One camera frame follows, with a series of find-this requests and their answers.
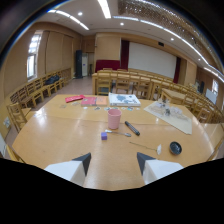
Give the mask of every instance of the red curtain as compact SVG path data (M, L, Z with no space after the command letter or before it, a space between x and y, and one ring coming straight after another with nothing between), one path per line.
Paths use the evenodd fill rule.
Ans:
M175 74L174 74L174 78L173 78L174 83L178 83L179 74L180 74L180 61L181 61L181 59L177 57L176 70L175 70Z
M121 40L121 68L128 70L129 41Z

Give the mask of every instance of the whiteboard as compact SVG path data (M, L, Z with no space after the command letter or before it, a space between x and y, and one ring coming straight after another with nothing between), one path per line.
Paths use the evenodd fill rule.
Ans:
M216 103L216 95L212 92L212 91L210 91L209 89L207 89L206 90L206 94L205 94L205 96L209 99L209 100L211 100L212 101L212 103Z
M177 58L165 51L130 42L128 68L174 78Z

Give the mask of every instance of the book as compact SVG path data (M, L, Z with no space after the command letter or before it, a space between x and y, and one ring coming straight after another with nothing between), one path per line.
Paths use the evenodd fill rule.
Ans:
M141 103L134 94L109 93L110 106L140 107Z
M85 97L82 99L81 102L82 107L89 107L89 106L97 106L96 105L96 97Z
M107 97L106 96L97 96L96 97L97 106L107 106Z
M82 100L83 98L85 98L84 95L70 96L70 97L66 97L66 98L65 98L65 102L66 102L66 103L69 103L69 102L72 102L72 101L75 101L75 100Z

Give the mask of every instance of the small container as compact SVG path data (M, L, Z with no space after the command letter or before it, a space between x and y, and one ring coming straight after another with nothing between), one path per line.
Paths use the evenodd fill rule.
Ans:
M182 152L182 147L178 142L170 143L170 152L174 155L179 155Z

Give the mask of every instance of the red paper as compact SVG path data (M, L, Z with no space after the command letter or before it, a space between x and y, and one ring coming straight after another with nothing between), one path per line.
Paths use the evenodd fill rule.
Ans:
M84 95L70 96L70 97L65 98L65 102L68 103L68 102L75 101L75 100L81 100L83 98L85 98Z

